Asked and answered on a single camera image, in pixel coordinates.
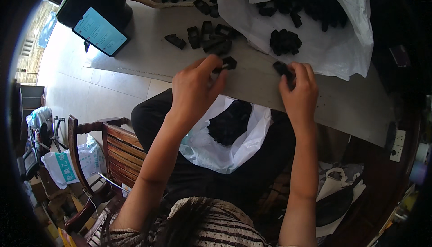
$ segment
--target tiled floor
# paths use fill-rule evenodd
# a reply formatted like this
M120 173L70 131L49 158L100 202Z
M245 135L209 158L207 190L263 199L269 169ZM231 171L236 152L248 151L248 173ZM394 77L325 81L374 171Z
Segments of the tiled floor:
M79 123L93 122L109 117L130 118L132 109L171 87L171 83L141 76L127 75L83 67L86 53L82 39L73 36L76 45L66 47L61 38L66 27L54 28L42 58L37 85L46 89L46 106L53 116L71 114ZM133 131L130 126L123 128ZM63 141L66 141L67 124L61 126ZM91 133L101 142L101 133ZM78 137L85 143L86 136Z

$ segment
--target person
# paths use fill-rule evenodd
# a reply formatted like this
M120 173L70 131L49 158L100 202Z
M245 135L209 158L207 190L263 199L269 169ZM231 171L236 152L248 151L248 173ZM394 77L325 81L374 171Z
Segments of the person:
M259 197L292 164L286 213L278 246L316 246L317 148L314 111L318 88L309 64L292 62L291 91L282 76L286 113L272 110L260 150L231 174L196 166L178 151L182 138L222 93L223 70L216 55L178 72L169 89L137 105L133 129L147 156L118 216L103 226L108 246L270 246L248 217Z

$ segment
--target black pants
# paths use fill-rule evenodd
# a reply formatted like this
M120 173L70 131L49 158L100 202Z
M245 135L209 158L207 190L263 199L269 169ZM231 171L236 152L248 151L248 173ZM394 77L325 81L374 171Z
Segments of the black pants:
M144 151L150 149L171 105L172 89L167 89L133 109L132 126ZM170 203L191 196L221 199L251 214L266 188L294 158L295 136L288 116L271 112L273 124L260 150L231 174L194 165L179 152L166 199Z

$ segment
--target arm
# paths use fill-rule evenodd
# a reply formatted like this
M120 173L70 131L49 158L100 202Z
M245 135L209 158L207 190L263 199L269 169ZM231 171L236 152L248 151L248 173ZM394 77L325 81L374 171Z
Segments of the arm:
M140 231L150 211L159 207L182 138L204 115L225 86L226 70L221 72L212 86L208 86L210 73L214 68L221 67L222 60L210 55L186 67L173 78L172 107L111 229L132 228Z
M316 246L315 205L318 188L318 160L314 112L318 97L315 76L309 64L293 62L295 89L290 91L286 77L279 91L295 133L295 153L288 205L279 234L281 246Z

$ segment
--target wall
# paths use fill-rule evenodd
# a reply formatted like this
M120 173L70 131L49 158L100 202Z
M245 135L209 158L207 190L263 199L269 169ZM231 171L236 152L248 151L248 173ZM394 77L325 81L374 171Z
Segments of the wall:
M48 1L41 1L36 11L29 28L27 29L27 37L35 38L35 44L30 56L19 56L17 69L25 69L26 72L17 72L15 78L18 83L36 83L39 65L41 63L44 48L38 46L39 35L45 25L48 15L54 11L57 12L58 7Z

